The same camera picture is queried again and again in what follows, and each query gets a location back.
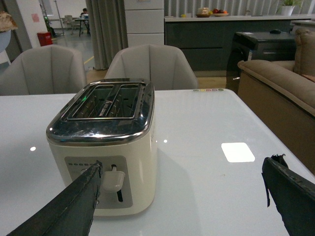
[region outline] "dark gray cabinet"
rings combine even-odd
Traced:
[[[165,44],[180,48],[194,71],[225,71],[235,32],[289,32],[292,20],[165,22]]]

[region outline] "white pot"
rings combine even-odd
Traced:
[[[293,12],[295,6],[282,6],[281,7],[281,15],[290,16]]]

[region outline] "floor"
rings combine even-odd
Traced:
[[[88,83],[103,79],[107,70],[97,71],[94,70],[94,53],[92,47],[91,36],[87,34],[86,30],[79,37],[79,30],[74,30],[72,34],[71,29],[65,29],[64,35],[61,30],[56,29],[56,38],[53,38],[53,44],[60,46],[70,47],[82,52],[85,71],[87,73]],[[8,67],[7,64],[0,64],[0,74]],[[197,77],[199,88],[225,88],[225,77]]]

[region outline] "toaster control panel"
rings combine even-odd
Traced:
[[[78,178],[90,165],[96,161],[100,161],[103,164],[103,177],[102,187],[100,190],[100,196],[98,198],[99,203],[97,209],[118,209],[128,208],[132,206],[132,197],[130,190],[130,183],[128,177],[127,163],[124,156],[105,156],[105,157],[71,157],[67,156],[64,161],[74,181]],[[108,179],[104,179],[106,176],[123,176],[121,187],[117,192],[108,191],[104,188],[104,184],[108,182]]]

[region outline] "tan sofa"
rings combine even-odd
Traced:
[[[239,62],[238,95],[315,174],[315,82],[306,78],[315,76],[315,32],[299,29],[295,41],[295,61]]]

